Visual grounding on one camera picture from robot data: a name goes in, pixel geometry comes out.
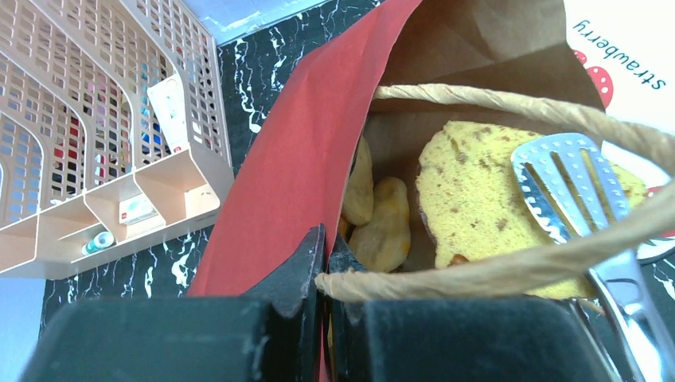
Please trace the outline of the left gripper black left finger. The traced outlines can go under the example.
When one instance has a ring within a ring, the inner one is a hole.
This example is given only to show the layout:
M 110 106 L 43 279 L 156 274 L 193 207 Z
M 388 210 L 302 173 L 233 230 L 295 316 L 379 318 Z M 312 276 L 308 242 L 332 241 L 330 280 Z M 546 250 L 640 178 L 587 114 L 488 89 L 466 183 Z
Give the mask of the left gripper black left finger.
M 237 297 L 87 300 L 63 308 L 24 381 L 315 381 L 325 259 L 317 226 Z

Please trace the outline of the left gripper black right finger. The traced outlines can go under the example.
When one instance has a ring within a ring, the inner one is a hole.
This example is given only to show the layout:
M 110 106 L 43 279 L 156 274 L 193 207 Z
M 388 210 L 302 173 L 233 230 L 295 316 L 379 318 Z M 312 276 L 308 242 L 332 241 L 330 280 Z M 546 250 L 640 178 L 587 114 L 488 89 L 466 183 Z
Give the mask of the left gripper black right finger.
M 616 381 L 574 302 L 331 302 L 340 381 Z

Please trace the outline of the round yellow fake bread slice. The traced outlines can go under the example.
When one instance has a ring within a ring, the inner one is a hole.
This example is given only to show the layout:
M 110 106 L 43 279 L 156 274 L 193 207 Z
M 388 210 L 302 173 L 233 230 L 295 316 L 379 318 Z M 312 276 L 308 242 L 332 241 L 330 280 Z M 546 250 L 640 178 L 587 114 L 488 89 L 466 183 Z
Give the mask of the round yellow fake bread slice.
M 461 255 L 479 259 L 550 244 L 528 210 L 511 164 L 534 131 L 449 121 L 419 156 L 420 213 L 435 242 L 435 266 Z

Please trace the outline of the red brown paper bag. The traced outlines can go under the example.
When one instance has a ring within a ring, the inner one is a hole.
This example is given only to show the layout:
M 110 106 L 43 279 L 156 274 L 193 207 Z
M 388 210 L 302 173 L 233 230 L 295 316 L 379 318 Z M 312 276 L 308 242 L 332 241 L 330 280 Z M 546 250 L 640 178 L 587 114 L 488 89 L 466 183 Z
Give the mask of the red brown paper bag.
M 292 72 L 236 176 L 190 287 L 250 290 L 325 229 L 331 267 L 349 259 L 338 204 L 367 118 L 380 169 L 416 171 L 432 112 L 414 101 L 370 106 L 381 84 L 441 82 L 603 107 L 568 44 L 566 1 L 386 1 Z

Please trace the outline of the metal food tongs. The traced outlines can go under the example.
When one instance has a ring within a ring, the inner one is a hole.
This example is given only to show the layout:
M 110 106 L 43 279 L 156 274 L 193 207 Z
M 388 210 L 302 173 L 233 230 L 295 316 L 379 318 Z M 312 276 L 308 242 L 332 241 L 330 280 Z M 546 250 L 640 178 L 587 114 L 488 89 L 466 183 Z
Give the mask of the metal food tongs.
M 552 134 L 517 147 L 513 171 L 535 221 L 555 244 L 589 236 L 630 211 L 609 162 L 587 136 Z M 674 343 L 647 290 L 633 249 L 612 251 L 587 278 L 638 381 L 674 379 Z

